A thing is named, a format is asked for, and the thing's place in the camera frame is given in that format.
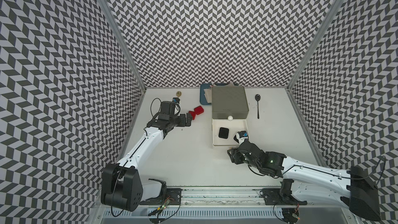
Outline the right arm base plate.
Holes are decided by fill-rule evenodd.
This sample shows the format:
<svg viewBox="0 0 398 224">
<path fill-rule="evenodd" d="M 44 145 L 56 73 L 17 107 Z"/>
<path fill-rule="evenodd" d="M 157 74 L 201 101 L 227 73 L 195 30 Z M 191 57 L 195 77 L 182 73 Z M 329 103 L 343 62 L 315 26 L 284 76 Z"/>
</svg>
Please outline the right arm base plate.
<svg viewBox="0 0 398 224">
<path fill-rule="evenodd" d="M 290 205 L 290 206 L 305 206 L 307 201 L 299 201 L 291 195 L 281 194 L 280 189 L 263 188 L 260 191 L 260 196 L 264 199 L 265 205 Z"/>
</svg>

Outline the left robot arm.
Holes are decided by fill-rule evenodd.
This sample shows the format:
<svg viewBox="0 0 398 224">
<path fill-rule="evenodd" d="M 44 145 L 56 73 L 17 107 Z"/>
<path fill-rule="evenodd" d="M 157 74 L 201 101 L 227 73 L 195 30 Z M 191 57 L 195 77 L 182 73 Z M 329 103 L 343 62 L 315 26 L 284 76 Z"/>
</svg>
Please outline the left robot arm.
<svg viewBox="0 0 398 224">
<path fill-rule="evenodd" d="M 153 150 L 175 127 L 189 127 L 190 113 L 171 117 L 154 116 L 144 128 L 144 134 L 135 146 L 116 163 L 108 164 L 102 173 L 101 203 L 126 211 L 134 211 L 141 202 L 162 201 L 166 182 L 141 179 L 140 170 Z"/>
</svg>

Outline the white drawer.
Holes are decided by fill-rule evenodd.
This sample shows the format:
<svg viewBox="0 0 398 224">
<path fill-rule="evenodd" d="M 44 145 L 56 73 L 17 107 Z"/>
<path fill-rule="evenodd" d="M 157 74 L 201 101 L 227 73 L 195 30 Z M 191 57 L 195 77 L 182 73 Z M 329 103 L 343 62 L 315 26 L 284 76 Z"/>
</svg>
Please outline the white drawer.
<svg viewBox="0 0 398 224">
<path fill-rule="evenodd" d="M 237 147 L 239 142 L 234 140 L 240 131 L 248 132 L 245 119 L 213 119 L 212 120 L 212 144 L 214 147 Z"/>
</svg>

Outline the black brooch box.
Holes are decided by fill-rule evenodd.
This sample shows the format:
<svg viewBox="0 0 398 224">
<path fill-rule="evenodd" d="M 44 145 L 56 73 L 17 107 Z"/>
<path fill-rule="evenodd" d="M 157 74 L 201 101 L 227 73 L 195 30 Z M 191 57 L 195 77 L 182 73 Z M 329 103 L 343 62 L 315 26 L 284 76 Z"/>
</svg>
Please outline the black brooch box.
<svg viewBox="0 0 398 224">
<path fill-rule="evenodd" d="M 218 133 L 218 137 L 220 139 L 228 139 L 229 138 L 229 132 L 230 130 L 228 128 L 225 127 L 220 127 L 219 128 L 219 133 Z"/>
</svg>

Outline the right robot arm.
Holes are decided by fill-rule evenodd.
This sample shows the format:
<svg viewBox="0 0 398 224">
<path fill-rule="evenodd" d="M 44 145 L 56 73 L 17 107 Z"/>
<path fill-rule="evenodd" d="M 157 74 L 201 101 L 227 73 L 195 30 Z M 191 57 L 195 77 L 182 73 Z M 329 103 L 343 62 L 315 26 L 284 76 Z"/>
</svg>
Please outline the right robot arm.
<svg viewBox="0 0 398 224">
<path fill-rule="evenodd" d="M 379 222 L 377 183 L 361 167 L 331 169 L 301 162 L 282 153 L 263 151 L 244 141 L 227 151 L 232 163 L 246 164 L 257 175 L 281 179 L 279 197 L 285 205 L 329 203 L 349 209 L 364 220 Z"/>
</svg>

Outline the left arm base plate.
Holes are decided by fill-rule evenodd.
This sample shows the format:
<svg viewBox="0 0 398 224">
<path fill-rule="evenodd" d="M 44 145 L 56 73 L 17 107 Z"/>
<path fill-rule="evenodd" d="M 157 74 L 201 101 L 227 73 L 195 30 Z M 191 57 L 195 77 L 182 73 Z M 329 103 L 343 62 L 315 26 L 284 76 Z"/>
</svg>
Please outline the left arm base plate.
<svg viewBox="0 0 398 224">
<path fill-rule="evenodd" d="M 141 201 L 140 205 L 160 206 L 161 204 L 165 203 L 167 199 L 169 199 L 169 205 L 177 206 L 181 203 L 181 196 L 181 188 L 167 188 L 166 191 L 162 193 L 159 197 Z"/>
</svg>

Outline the red brooch box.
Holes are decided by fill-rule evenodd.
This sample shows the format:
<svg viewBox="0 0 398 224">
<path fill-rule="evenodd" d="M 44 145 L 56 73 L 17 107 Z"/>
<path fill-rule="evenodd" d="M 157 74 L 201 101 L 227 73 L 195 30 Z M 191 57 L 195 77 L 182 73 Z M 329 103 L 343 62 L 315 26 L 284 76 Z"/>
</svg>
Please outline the red brooch box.
<svg viewBox="0 0 398 224">
<path fill-rule="evenodd" d="M 194 112 L 196 115 L 200 115 L 200 114 L 204 113 L 204 109 L 202 106 L 198 106 L 198 107 L 194 108 Z"/>
<path fill-rule="evenodd" d="M 191 115 L 192 120 L 195 120 L 196 115 L 197 115 L 196 112 L 194 112 L 194 111 L 189 111 L 188 113 Z"/>
</svg>

